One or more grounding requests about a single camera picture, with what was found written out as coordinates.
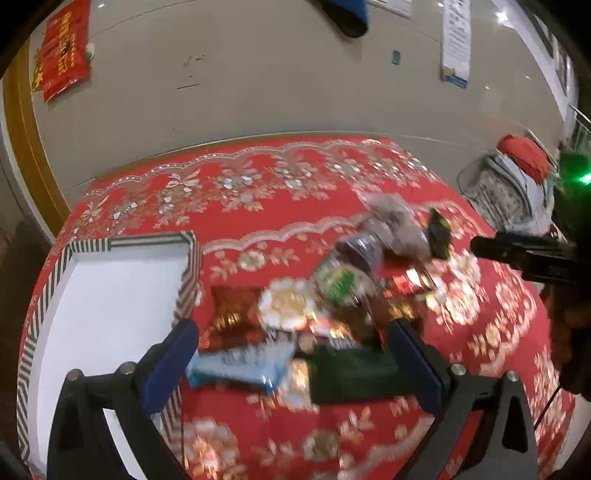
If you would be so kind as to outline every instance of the wall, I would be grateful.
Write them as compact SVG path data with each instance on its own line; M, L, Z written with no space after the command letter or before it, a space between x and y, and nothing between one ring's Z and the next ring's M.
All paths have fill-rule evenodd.
M472 0L463 90L440 80L437 0L415 0L410 20L369 7L355 41L307 0L93 0L91 78L49 103L33 93L38 128L70 205L130 161L280 131L383 132L454 183L505 133L531 128L551 150L562 135L548 82L497 11ZM43 25L31 48L42 38Z

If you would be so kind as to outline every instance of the red cloth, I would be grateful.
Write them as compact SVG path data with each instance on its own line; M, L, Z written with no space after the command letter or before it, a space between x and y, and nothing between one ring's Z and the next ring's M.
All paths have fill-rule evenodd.
M194 230L202 247L203 301L193 318L204 331L213 311L211 284L265 286L273 278L309 277L365 212L355 190L399 193L422 225L431 207L450 222L453 258L430 265L443 299L425 307L424 340L476 374L515 370L537 418L558 382L538 294L507 265L469 256L470 239L492 235L491 229L452 188L385 138L220 143L94 185L50 252L23 331L69 240L181 229ZM209 466L211 476L228 480L310 479L315 472L336 478L339 471L339 478L390 480L432 422L412 397L302 410L287 397L232 389L185 385L182 395L188 472L200 479ZM542 476L552 470L573 408L572 395L560 393L536 431ZM477 420L477 414L469 419L443 478L457 471ZM179 452L180 442L171 448Z
M506 135L499 141L497 149L511 157L517 166L542 185L548 176L550 163L544 151L529 138Z

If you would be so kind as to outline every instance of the blue object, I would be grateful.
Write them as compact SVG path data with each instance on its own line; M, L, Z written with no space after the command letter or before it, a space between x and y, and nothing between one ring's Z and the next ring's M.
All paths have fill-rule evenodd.
M435 416L443 413L446 387L398 320L390 322L388 347L423 411Z
M216 353L195 352L187 366L191 388L215 380L232 380L264 388L272 394L287 371L296 345L292 341L258 343Z
M161 344L167 348L142 383L142 410L148 416L163 410L199 344L199 330L195 322L187 322L181 328L170 333L169 337L174 336L170 344L167 342L169 337Z
M321 0L321 5L344 35L358 38L367 32L368 7L366 0Z

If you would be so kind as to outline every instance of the wire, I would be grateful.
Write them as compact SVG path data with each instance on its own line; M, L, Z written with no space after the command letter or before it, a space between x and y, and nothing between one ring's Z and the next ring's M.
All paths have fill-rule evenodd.
M554 390L554 393L552 394L552 396L550 397L550 399L548 400L548 403L546 403L546 406L544 407L544 410L542 410L542 413L540 413L540 416L538 417L538 419L535 421L535 425L534 425L534 430L538 429L538 426L540 425L540 423L542 422L542 419L544 418L544 415L546 415L546 412L548 411L548 409L550 408L550 405L552 404L552 401L554 400L556 394L558 393L558 391L562 388L562 385L558 385L558 387L556 387L556 390Z

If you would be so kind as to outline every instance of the plastic bag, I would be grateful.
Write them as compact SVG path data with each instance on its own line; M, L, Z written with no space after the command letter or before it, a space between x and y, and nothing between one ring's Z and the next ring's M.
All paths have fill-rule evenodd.
M421 262L431 258L427 236L414 222L412 209L400 195L359 193L358 196L374 220L377 220L362 222L361 229L379 238L385 248L397 255L416 258Z
M289 367L295 342L279 340L257 343L224 352L195 352L186 373L191 388L209 385L216 380L231 380L263 388L272 394Z
M343 259L370 277L384 264L384 245L377 235L369 232L339 238L335 250Z

